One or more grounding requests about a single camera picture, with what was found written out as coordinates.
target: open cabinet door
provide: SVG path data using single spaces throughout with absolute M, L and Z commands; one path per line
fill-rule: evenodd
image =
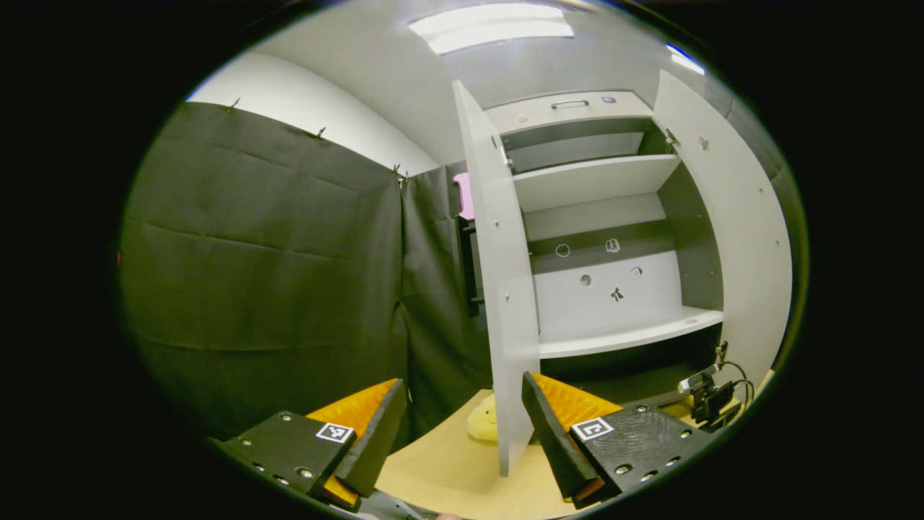
M 526 450 L 532 424 L 520 399 L 523 372 L 539 372 L 539 331 L 526 232 L 500 135 L 478 102 L 453 82 L 465 144 L 484 285 L 497 403 L 500 475 Z
M 727 359 L 742 365 L 757 386 L 771 368 L 789 315 L 793 264 L 783 210 L 748 144 L 706 100 L 664 70 L 652 118 L 664 135 L 674 135 L 676 153 L 709 212 L 722 265 Z

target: drawer handle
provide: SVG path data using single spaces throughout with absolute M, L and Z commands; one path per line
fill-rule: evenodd
M 564 105 L 566 103 L 583 103 L 584 105 L 590 105 L 590 101 L 586 99 L 572 99 L 571 101 L 559 101 L 558 103 L 552 103 L 552 110 L 558 108 L 559 105 Z

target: small icon sticker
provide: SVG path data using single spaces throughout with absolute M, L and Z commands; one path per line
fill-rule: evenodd
M 583 423 L 577 423 L 571 428 L 575 430 L 577 436 L 581 437 L 582 440 L 596 439 L 601 435 L 606 435 L 613 431 L 613 427 L 606 424 L 606 421 L 604 421 L 602 417 L 584 421 Z
M 353 433 L 353 428 L 351 427 L 342 427 L 340 425 L 335 425 L 333 423 L 327 423 L 319 431 L 315 437 L 332 440 L 334 442 L 339 442 L 343 444 L 349 439 L 349 434 Z

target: fluorescent light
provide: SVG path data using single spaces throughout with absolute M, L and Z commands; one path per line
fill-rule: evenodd
M 671 61 L 677 65 L 682 65 L 690 70 L 697 72 L 698 74 L 705 75 L 706 69 L 697 65 L 692 59 L 689 58 L 686 54 L 683 53 L 680 49 L 674 47 L 673 45 L 668 44 L 667 50 L 671 51 Z
M 513 38 L 574 36 L 560 10 L 531 4 L 463 7 L 420 19 L 409 27 L 440 55 Z

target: stuffed duck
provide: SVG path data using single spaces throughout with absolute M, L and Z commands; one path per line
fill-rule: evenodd
M 493 392 L 468 415 L 468 434 L 473 439 L 497 442 L 497 405 Z

